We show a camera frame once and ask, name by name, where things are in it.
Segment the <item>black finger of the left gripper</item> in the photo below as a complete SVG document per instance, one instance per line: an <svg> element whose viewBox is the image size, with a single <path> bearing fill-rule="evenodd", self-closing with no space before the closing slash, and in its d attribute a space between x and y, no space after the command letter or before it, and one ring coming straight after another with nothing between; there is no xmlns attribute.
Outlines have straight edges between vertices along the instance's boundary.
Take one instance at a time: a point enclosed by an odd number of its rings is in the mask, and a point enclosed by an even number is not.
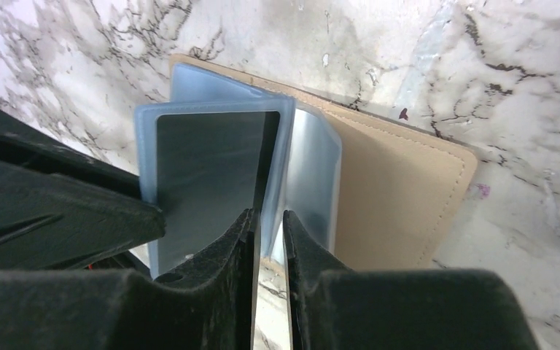
<svg viewBox="0 0 560 350"><path fill-rule="evenodd" d="M0 110L0 269L81 268L165 229L136 176Z"/></svg>

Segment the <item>beige card holder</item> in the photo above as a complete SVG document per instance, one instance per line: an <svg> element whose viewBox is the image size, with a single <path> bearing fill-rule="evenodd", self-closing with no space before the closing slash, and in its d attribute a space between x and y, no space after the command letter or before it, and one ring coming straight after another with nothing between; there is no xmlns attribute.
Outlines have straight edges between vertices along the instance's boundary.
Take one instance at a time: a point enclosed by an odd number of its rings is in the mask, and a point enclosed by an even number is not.
<svg viewBox="0 0 560 350"><path fill-rule="evenodd" d="M425 268L476 171L468 148L289 85L185 55L166 103L134 112L142 198L158 205L157 120L168 114L280 114L262 202L260 254L282 263L281 214L355 270Z"/></svg>

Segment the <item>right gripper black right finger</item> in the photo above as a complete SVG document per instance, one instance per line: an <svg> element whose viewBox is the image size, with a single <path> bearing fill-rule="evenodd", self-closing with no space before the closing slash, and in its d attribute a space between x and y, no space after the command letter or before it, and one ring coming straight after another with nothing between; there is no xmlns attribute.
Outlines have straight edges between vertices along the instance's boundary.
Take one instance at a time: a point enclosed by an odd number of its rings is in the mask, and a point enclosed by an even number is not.
<svg viewBox="0 0 560 350"><path fill-rule="evenodd" d="M511 288L476 269L357 272L283 215L294 349L537 349Z"/></svg>

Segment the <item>black credit card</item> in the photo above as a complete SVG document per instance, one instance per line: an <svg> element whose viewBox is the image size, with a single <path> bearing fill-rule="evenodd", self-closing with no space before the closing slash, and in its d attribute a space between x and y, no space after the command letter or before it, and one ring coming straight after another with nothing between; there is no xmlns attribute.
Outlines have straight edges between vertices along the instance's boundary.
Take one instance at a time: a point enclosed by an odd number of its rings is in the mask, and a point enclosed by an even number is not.
<svg viewBox="0 0 560 350"><path fill-rule="evenodd" d="M159 276L216 241L244 209L262 205L280 114L168 114L157 119L157 204L166 234Z"/></svg>

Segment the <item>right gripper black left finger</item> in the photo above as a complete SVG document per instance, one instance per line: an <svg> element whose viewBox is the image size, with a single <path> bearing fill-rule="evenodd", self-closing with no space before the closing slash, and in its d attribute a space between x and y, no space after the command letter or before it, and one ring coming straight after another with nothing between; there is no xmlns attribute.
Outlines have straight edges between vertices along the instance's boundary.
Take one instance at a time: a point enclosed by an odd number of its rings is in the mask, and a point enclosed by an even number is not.
<svg viewBox="0 0 560 350"><path fill-rule="evenodd" d="M155 280L134 270L0 271L0 349L250 349L259 214Z"/></svg>

